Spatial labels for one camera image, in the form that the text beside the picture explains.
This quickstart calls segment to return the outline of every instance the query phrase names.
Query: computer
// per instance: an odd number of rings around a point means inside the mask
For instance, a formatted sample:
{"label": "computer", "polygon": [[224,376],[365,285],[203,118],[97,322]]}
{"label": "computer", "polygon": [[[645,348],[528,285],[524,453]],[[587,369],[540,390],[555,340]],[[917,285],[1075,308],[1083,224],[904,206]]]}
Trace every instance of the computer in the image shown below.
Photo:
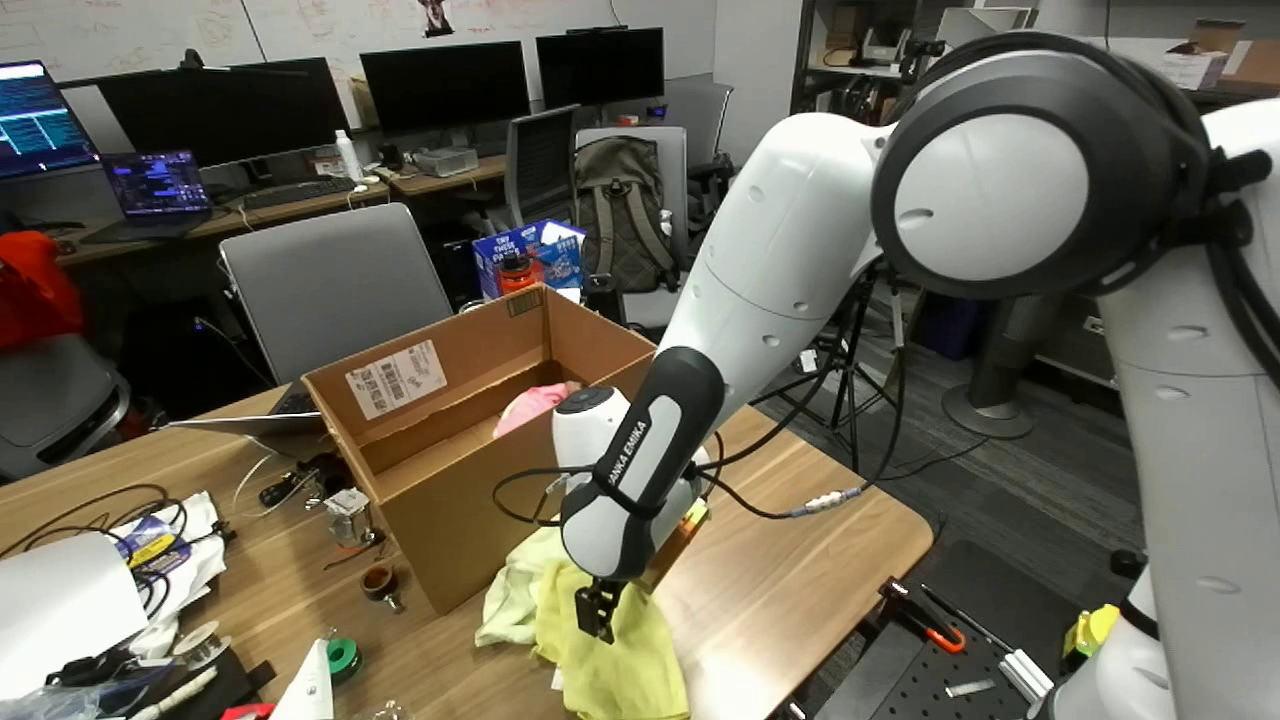
{"label": "computer", "polygon": [[182,241],[214,211],[187,146],[104,157],[104,171],[126,215],[112,241]]}

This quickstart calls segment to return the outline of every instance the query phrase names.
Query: office chair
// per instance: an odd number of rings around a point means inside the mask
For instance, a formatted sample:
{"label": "office chair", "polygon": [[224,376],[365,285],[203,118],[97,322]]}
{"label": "office chair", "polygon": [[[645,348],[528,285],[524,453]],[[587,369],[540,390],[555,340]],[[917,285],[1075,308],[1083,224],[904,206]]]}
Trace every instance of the office chair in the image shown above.
{"label": "office chair", "polygon": [[0,479],[21,479],[115,441],[129,379],[84,336],[0,352]]}
{"label": "office chair", "polygon": [[[690,132],[678,124],[639,124],[639,128],[581,128],[577,146],[605,138],[605,137],[639,137],[655,142],[660,163],[660,193],[664,206],[673,211],[673,247],[678,247],[678,273],[685,275],[694,268],[694,241],[690,241]],[[626,322],[639,331],[668,328],[678,312],[681,289],[655,289],[655,292],[626,292]]]}
{"label": "office chair", "polygon": [[572,220],[577,105],[518,114],[508,124],[508,224]]}
{"label": "office chair", "polygon": [[278,385],[454,316],[404,203],[234,237],[221,264]]}

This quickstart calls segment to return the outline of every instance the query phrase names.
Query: yellow cloth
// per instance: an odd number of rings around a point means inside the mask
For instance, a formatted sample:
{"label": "yellow cloth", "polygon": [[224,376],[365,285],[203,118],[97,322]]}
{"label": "yellow cloth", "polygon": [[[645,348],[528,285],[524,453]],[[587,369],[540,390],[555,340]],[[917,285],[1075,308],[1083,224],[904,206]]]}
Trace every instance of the yellow cloth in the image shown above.
{"label": "yellow cloth", "polygon": [[537,651],[561,668],[565,707],[581,720],[690,720],[678,645],[651,594],[628,583],[605,645],[577,629],[577,587],[587,576],[561,558],[540,581],[537,607]]}
{"label": "yellow cloth", "polygon": [[477,646],[534,645],[537,581],[561,558],[565,546],[555,527],[540,527],[508,550],[484,590]]}

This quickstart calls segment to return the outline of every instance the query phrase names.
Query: keyboard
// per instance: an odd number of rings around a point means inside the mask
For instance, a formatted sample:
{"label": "keyboard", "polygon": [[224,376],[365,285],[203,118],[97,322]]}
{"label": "keyboard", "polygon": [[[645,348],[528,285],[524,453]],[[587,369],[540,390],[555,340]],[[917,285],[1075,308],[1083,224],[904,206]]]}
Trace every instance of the keyboard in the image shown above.
{"label": "keyboard", "polygon": [[282,203],[349,195],[349,193],[358,193],[358,182],[349,174],[318,174],[318,181],[300,181],[300,182],[257,186],[241,200],[246,200],[246,206],[282,206]]}

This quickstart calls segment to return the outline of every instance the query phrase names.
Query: black office chair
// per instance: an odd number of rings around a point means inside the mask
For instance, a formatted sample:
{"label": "black office chair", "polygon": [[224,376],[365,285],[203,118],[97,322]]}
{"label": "black office chair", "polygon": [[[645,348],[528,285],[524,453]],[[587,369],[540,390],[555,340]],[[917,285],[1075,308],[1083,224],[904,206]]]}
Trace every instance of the black office chair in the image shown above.
{"label": "black office chair", "polygon": [[508,124],[505,220],[572,220],[577,105]]}

